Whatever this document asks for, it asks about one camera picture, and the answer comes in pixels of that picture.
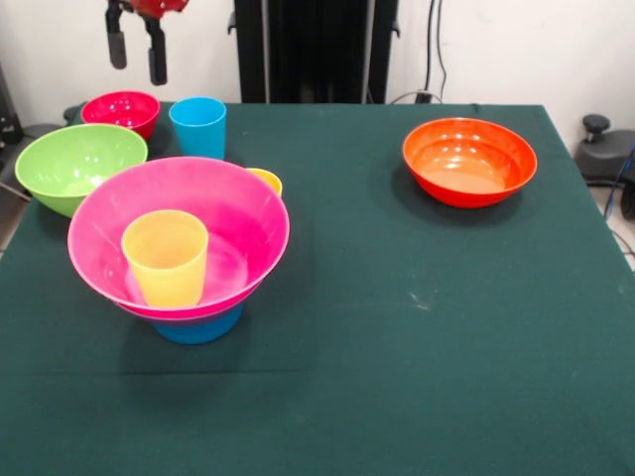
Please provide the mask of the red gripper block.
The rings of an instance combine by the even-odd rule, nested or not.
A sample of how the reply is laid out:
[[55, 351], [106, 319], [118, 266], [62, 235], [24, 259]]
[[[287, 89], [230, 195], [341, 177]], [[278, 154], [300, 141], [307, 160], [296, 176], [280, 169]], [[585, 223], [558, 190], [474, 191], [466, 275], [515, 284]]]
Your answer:
[[[168, 12], [182, 12], [189, 0], [130, 0], [132, 8], [144, 18], [145, 29], [150, 37], [148, 50], [150, 79], [154, 85], [167, 83], [167, 61], [165, 34], [160, 21]], [[105, 11], [106, 36], [111, 64], [116, 69], [127, 66], [124, 34], [120, 28], [122, 7], [119, 1], [108, 1]]]

